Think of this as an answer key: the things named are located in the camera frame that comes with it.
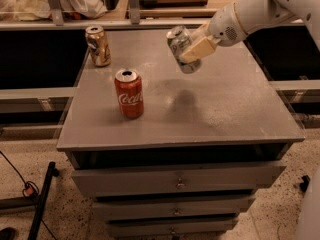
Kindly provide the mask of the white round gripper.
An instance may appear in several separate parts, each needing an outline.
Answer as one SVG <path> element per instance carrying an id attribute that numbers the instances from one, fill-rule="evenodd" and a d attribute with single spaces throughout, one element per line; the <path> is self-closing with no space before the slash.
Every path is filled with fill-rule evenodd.
<path id="1" fill-rule="evenodd" d="M 213 54 L 218 45 L 233 46 L 247 36 L 239 22 L 236 4 L 228 4 L 214 14 L 210 23 L 202 24 L 190 34 L 194 43 L 179 55 L 179 59 L 183 63 L 194 62 Z"/>

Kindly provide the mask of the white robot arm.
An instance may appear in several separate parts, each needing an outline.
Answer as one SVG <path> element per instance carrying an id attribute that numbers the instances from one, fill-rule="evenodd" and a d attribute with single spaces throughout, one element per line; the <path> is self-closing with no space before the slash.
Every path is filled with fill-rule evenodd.
<path id="1" fill-rule="evenodd" d="M 303 21 L 320 49 L 320 0 L 237 0 L 219 9 L 209 23 L 191 33 L 192 44 L 179 59 L 191 63 L 214 53 L 217 46 L 232 46 L 260 29 L 295 18 Z"/>

